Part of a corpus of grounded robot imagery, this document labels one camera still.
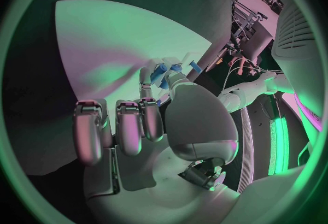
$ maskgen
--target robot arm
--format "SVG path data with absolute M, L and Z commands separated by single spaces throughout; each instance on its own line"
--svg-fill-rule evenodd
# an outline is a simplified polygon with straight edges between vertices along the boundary
M 294 92 L 284 74 L 277 75 L 275 72 L 265 72 L 253 82 L 241 83 L 222 90 L 218 99 L 231 113 L 252 104 L 261 94 L 271 95 L 277 91 Z

